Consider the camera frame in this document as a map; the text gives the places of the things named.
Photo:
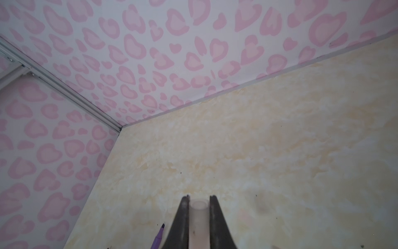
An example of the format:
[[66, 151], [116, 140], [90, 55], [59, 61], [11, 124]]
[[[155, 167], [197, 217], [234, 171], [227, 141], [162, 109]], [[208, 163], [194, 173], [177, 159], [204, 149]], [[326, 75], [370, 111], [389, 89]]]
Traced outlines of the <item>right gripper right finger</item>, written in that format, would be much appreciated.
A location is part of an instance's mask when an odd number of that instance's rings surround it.
[[211, 249], [237, 249], [215, 195], [209, 198], [209, 239]]

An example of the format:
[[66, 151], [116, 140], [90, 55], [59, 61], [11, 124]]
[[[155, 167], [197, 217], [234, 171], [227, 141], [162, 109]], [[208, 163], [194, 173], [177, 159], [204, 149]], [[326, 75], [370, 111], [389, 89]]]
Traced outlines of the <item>purple highlighter pen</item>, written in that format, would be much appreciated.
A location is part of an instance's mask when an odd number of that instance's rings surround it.
[[162, 226], [160, 227], [158, 234], [155, 236], [150, 249], [159, 249], [160, 248], [160, 244], [161, 244], [162, 237], [163, 237], [164, 227], [165, 227], [165, 224], [163, 223]]

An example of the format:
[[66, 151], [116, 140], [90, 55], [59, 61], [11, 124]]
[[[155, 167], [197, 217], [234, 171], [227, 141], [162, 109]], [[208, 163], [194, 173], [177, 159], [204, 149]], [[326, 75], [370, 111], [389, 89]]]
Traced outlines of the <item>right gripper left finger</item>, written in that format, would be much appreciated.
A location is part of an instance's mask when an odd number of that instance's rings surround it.
[[189, 195], [183, 196], [162, 249], [189, 248]]

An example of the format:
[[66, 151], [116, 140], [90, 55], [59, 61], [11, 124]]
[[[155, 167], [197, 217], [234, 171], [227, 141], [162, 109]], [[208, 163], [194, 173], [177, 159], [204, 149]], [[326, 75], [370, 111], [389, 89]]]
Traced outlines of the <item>clear pen cap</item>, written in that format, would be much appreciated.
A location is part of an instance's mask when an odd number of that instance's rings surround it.
[[209, 201], [192, 199], [189, 203], [189, 249], [209, 249]]

